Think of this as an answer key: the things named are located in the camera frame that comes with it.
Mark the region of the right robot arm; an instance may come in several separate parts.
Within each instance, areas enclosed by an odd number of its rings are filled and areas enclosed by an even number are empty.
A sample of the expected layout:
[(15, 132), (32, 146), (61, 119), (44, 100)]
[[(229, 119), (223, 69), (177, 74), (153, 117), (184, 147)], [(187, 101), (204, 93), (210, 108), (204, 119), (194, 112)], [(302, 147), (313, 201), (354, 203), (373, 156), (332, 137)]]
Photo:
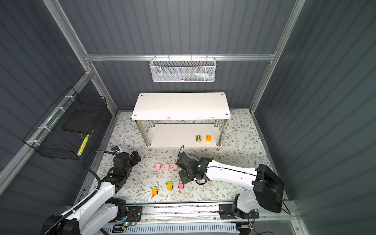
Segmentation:
[(222, 181), (243, 187), (244, 192), (234, 197), (229, 211), (221, 209), (220, 213), (229, 218), (234, 216), (241, 219), (258, 218), (258, 208), (269, 212), (284, 211), (291, 214), (283, 201), (283, 180), (267, 165), (260, 164), (257, 168), (243, 168), (219, 163), (210, 158), (191, 158), (193, 155), (180, 153), (176, 165), (181, 168), (179, 176), (183, 184), (195, 181), (204, 185), (209, 181)]

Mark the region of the pink green mixer truck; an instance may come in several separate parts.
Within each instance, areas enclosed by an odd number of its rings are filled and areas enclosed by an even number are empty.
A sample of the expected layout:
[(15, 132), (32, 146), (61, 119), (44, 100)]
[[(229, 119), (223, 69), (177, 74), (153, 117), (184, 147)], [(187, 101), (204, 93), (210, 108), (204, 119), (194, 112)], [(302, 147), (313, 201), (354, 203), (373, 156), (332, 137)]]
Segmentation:
[(179, 189), (183, 189), (184, 188), (184, 184), (182, 181), (179, 182), (179, 186), (178, 186)]

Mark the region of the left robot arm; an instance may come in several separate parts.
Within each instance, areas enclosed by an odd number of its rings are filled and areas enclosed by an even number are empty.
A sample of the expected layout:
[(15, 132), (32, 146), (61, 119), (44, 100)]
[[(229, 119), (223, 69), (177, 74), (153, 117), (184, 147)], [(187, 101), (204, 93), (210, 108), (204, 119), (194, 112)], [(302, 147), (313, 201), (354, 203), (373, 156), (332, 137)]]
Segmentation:
[[(114, 155), (113, 167), (102, 179), (88, 166), (86, 159), (94, 153)], [(78, 204), (63, 212), (52, 215), (44, 222), (41, 235), (94, 235), (98, 231), (108, 234), (103, 227), (111, 222), (137, 222), (137, 216), (131, 213), (126, 201), (114, 195), (124, 186), (130, 176), (132, 167), (142, 158), (137, 151), (131, 154), (97, 150), (87, 153), (83, 158), (85, 168), (97, 180), (97, 187)]]

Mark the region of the green orange toy truck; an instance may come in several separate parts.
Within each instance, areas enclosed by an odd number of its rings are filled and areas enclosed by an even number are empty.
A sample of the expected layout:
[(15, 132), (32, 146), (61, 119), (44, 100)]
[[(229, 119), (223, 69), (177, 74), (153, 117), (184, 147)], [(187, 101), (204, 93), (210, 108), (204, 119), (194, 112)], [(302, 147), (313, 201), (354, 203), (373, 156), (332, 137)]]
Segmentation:
[(158, 186), (154, 186), (153, 188), (152, 188), (152, 195), (157, 195), (158, 194)]

